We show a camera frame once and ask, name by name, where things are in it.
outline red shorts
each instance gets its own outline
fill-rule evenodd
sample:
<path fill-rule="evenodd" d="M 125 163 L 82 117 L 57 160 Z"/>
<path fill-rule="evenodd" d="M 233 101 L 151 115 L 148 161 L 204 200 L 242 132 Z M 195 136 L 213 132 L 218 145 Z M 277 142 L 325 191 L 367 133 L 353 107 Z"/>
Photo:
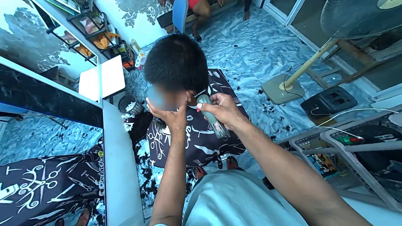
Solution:
<path fill-rule="evenodd" d="M 200 0 L 189 0 L 189 8 L 191 10 L 194 9 L 195 5 L 199 2 Z"/>

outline black hair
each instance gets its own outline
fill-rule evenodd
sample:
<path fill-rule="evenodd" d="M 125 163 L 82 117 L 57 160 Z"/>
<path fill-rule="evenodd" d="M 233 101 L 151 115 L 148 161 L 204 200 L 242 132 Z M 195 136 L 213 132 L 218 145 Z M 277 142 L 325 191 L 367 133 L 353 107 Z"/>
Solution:
<path fill-rule="evenodd" d="M 196 93 L 205 89 L 208 67 L 205 54 L 195 40 L 184 34 L 171 34 L 153 46 L 144 65 L 145 79 L 167 90 L 184 88 Z"/>

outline chair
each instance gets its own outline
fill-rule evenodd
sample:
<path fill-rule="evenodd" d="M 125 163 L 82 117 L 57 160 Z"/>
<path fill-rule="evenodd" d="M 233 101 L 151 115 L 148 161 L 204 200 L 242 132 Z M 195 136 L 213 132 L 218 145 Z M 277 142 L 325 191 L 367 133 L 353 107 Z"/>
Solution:
<path fill-rule="evenodd" d="M 184 33 L 184 30 L 186 28 L 186 18 L 188 10 L 189 10 L 188 0 L 174 1 L 172 9 L 172 21 L 174 27 L 177 27 L 180 33 Z"/>

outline barber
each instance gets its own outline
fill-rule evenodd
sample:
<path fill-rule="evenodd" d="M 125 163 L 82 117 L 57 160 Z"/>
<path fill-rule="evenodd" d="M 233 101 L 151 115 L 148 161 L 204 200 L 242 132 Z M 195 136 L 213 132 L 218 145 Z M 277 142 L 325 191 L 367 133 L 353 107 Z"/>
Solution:
<path fill-rule="evenodd" d="M 278 192 L 308 225 L 370 225 L 303 161 L 272 142 L 238 110 L 231 96 L 211 96 L 215 105 L 198 104 L 234 131 Z M 186 212 L 185 128 L 187 102 L 177 112 L 151 113 L 168 125 L 172 142 L 154 202 L 150 225 L 305 225 L 295 210 L 285 209 L 261 180 L 242 170 L 203 177 L 190 194 Z"/>

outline cut hair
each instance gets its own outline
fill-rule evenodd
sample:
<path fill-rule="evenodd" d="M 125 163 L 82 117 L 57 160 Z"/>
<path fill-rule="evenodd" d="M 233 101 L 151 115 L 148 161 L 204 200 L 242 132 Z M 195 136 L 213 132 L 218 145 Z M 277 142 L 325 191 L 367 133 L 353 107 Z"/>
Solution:
<path fill-rule="evenodd" d="M 208 86 L 205 54 L 195 40 L 184 34 L 163 37 L 152 47 L 144 65 L 145 79 L 167 90 L 201 92 Z"/>

